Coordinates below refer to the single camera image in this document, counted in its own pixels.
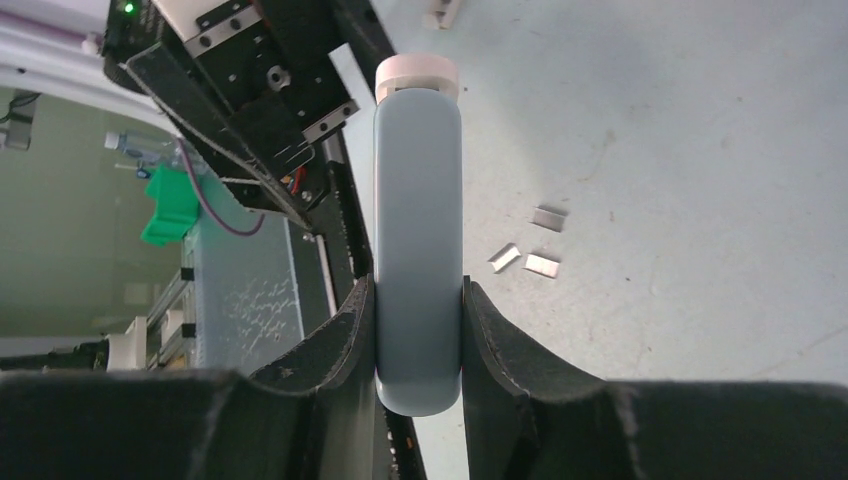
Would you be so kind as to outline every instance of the floor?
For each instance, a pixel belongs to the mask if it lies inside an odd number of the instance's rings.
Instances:
[[[607,378],[848,383],[843,0],[466,0],[448,31],[374,3],[398,51],[460,67],[465,272],[507,318]],[[373,106],[336,60],[370,221]],[[508,242],[559,277],[494,275]],[[467,478],[459,406],[417,425],[430,477]]]

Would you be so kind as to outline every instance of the black cable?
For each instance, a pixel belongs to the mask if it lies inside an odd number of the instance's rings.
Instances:
[[[6,112],[6,115],[3,115],[3,118],[0,118],[0,124],[6,123],[12,118],[12,110],[16,108],[21,108],[29,105],[30,103],[36,101],[38,97],[40,97],[40,93],[28,93],[26,95],[21,95],[20,97],[15,97],[9,102],[9,111]]]

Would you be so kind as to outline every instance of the bottle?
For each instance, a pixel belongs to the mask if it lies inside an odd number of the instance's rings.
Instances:
[[[200,154],[190,144],[186,142],[184,144],[195,173],[204,173],[206,164]],[[103,146],[109,150],[117,150],[133,159],[139,171],[155,170],[159,166],[185,171],[179,145],[171,138],[155,138],[131,130],[124,133],[106,132],[106,141]]]

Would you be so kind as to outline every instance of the green plastic box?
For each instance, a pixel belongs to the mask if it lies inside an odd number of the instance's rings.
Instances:
[[[159,167],[144,193],[156,201],[156,208],[153,218],[141,233],[141,239],[160,247],[182,241],[197,222],[200,207],[188,174]]]

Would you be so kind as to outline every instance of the clear bottle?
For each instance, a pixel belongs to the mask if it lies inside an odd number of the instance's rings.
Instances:
[[[187,142],[184,144],[195,173],[204,173],[206,164],[200,154]],[[179,145],[172,138],[156,138],[132,130],[124,133],[106,132],[103,146],[109,150],[117,150],[134,160],[138,171],[154,170],[159,166],[185,171]]]

